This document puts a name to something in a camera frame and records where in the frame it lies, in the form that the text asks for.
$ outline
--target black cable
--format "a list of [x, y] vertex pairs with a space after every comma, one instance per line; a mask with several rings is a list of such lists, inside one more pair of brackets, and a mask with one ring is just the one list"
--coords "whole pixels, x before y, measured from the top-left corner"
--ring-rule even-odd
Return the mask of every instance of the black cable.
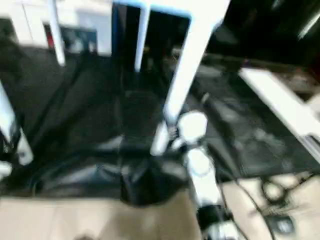
[[[229, 209], [228, 207], [228, 204], [227, 204], [227, 200], [226, 200], [226, 195], [225, 195], [225, 192], [224, 192], [224, 188], [220, 185], [221, 183], [221, 178], [219, 176], [219, 174], [217, 174], [217, 185], [220, 189], [220, 192], [221, 192], [221, 197], [222, 197], [222, 201], [223, 201], [223, 205], [226, 209]], [[236, 227], [236, 229], [240, 232], [240, 234], [244, 237], [245, 240], [249, 240], [249, 237], [248, 235], [246, 235], [245, 231], [243, 231], [241, 229], [241, 227], [238, 225], [238, 223], [236, 222], [236, 220], [233, 219], [233, 223]]]
[[248, 192], [247, 189], [245, 189], [238, 181], [238, 179], [236, 177], [233, 176], [232, 173], [230, 173], [229, 171], [227, 171], [226, 169], [223, 168], [217, 168], [217, 171], [221, 171], [222, 174], [226, 175], [228, 178], [230, 178], [232, 181], [235, 182], [235, 184], [248, 196], [248, 198], [251, 200], [252, 204], [254, 205], [255, 209], [257, 212], [260, 213], [266, 227], [268, 228], [269, 234], [271, 236], [272, 240], [276, 240], [276, 236], [272, 230], [272, 227], [270, 225], [270, 223], [268, 222], [268, 220], [266, 219], [266, 217], [264, 216], [264, 213], [262, 211], [262, 209], [258, 206], [258, 204], [256, 203], [256, 201], [254, 200], [254, 198], [250, 195], [250, 193]]

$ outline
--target white metal bar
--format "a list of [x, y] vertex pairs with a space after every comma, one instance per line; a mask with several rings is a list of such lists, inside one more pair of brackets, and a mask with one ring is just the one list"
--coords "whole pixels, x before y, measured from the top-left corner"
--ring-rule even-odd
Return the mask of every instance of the white metal bar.
[[[0, 82], [0, 131], [3, 136], [7, 140], [7, 142], [11, 142], [11, 130], [12, 126], [15, 124], [16, 115], [14, 110], [10, 104], [8, 96]], [[19, 154], [19, 162], [22, 165], [26, 165], [30, 163], [34, 156], [32, 150], [28, 144], [27, 138], [23, 133], [23, 130], [20, 129], [21, 137], [17, 146], [17, 153]]]
[[47, 4], [50, 18], [50, 29], [53, 38], [56, 59], [60, 66], [65, 66], [66, 58], [64, 52], [63, 39], [61, 35], [61, 29], [59, 26], [56, 0], [47, 0]]
[[[177, 123], [214, 26], [208, 21], [191, 21], [163, 109], [165, 120], [170, 124]], [[162, 155], [168, 142], [167, 127], [163, 121], [156, 130], [150, 153], [154, 156]]]
[[142, 7], [140, 10], [140, 18], [139, 18], [139, 32], [136, 43], [136, 51], [135, 51], [135, 60], [134, 60], [134, 69], [136, 72], [140, 72], [142, 57], [144, 54], [144, 47], [146, 42], [146, 36], [148, 31], [148, 23], [150, 17], [150, 7]]

